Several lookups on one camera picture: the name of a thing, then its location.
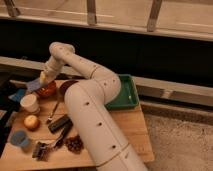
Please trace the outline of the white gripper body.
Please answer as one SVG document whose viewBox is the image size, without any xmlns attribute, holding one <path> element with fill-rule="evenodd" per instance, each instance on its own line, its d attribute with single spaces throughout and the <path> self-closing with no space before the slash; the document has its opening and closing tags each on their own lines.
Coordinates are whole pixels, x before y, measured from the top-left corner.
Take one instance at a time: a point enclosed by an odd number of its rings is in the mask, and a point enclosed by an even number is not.
<svg viewBox="0 0 213 171">
<path fill-rule="evenodd" d="M 44 69 L 40 73 L 39 82 L 41 84 L 49 84 L 57 77 L 59 72 L 59 67 L 46 63 Z"/>
</svg>

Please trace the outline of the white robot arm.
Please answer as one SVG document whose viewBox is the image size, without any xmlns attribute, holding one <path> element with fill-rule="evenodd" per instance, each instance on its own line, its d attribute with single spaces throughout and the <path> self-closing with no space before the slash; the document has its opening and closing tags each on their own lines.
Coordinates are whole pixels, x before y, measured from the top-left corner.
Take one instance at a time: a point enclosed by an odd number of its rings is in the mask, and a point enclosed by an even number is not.
<svg viewBox="0 0 213 171">
<path fill-rule="evenodd" d="M 110 69 L 81 57 L 69 44 L 53 42 L 40 81 L 49 83 L 69 65 L 83 78 L 65 92 L 68 116 L 98 171 L 148 171 L 142 159 L 112 119 L 105 105 L 114 100 L 121 82 Z"/>
</svg>

